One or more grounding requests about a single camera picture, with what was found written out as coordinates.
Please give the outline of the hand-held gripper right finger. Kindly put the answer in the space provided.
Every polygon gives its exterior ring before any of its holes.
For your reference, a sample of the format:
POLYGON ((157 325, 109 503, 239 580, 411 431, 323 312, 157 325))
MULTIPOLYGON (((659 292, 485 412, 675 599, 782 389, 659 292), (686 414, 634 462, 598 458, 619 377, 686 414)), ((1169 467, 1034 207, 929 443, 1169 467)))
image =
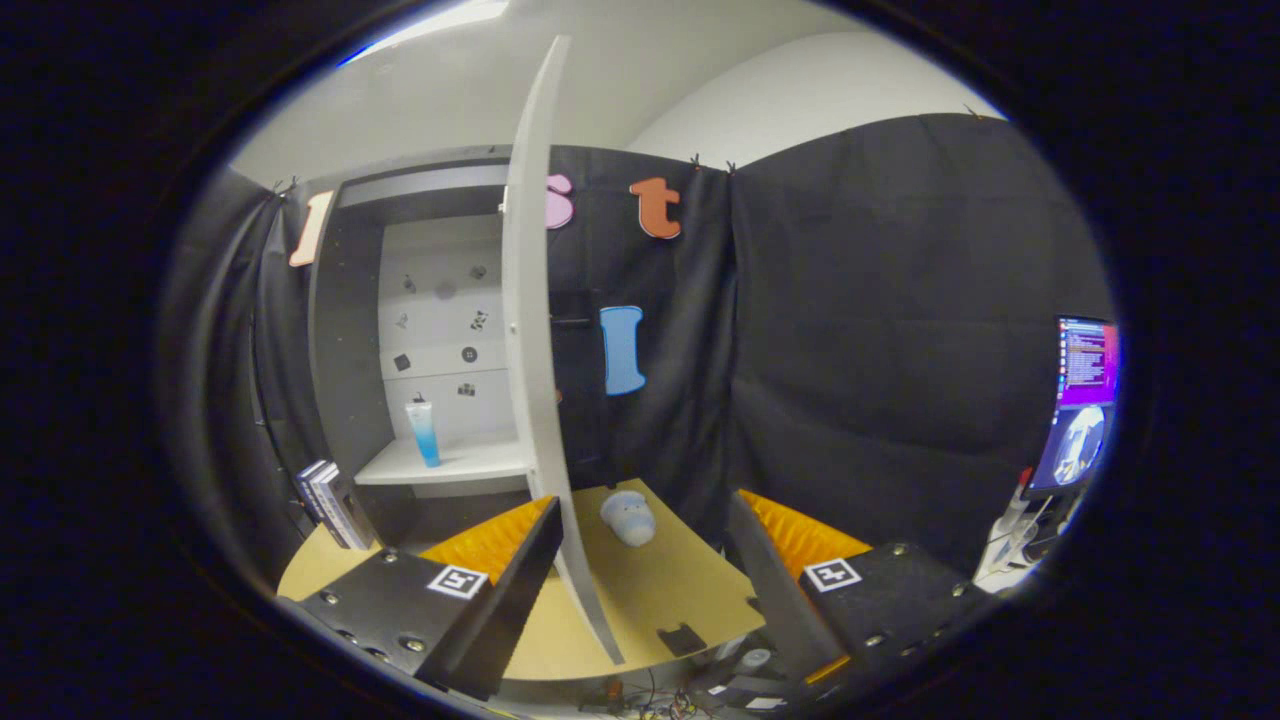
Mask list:
POLYGON ((993 594, 920 546, 872 546, 749 491, 728 534, 783 667, 804 691, 873 691, 964 641, 993 594))

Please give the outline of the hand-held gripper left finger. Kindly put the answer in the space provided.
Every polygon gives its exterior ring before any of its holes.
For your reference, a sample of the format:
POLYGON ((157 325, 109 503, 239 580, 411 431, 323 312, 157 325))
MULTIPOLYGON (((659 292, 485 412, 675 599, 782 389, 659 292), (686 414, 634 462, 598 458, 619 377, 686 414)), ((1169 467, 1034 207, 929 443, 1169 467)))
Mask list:
POLYGON ((486 701, 563 539, 561 501, 507 510, 422 553, 394 547, 285 603, 417 682, 486 701))

